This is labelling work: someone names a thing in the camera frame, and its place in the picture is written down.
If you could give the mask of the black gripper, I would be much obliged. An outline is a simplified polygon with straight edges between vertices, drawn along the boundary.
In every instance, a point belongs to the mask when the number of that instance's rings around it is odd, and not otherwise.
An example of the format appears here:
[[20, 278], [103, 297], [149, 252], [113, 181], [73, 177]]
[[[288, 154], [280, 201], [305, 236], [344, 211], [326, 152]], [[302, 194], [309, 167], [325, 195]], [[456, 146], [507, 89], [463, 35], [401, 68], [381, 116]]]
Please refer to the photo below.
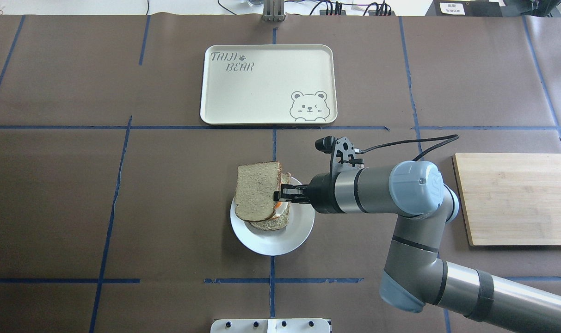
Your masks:
[[273, 193], [275, 202], [310, 204], [321, 214], [344, 214], [335, 196], [337, 176], [319, 173], [308, 184], [282, 184], [280, 191]]

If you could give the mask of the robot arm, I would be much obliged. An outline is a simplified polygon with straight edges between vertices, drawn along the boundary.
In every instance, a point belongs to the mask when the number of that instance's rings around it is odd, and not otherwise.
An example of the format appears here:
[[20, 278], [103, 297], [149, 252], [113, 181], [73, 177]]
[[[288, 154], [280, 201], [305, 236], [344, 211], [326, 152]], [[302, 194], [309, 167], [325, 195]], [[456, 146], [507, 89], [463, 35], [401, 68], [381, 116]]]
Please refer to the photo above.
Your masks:
[[561, 296], [438, 257], [460, 203], [432, 162], [321, 173], [281, 185], [273, 199], [322, 214], [397, 214], [380, 286], [395, 308], [419, 313], [430, 304], [513, 332], [561, 333]]

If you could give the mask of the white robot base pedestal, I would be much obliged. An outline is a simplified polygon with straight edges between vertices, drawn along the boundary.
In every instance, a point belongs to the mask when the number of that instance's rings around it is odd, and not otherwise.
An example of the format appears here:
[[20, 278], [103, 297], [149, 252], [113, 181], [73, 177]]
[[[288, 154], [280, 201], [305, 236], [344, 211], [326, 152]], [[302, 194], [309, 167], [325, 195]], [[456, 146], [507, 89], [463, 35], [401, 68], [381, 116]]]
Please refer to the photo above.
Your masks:
[[221, 319], [213, 321], [211, 333], [331, 333], [331, 320], [324, 318]]

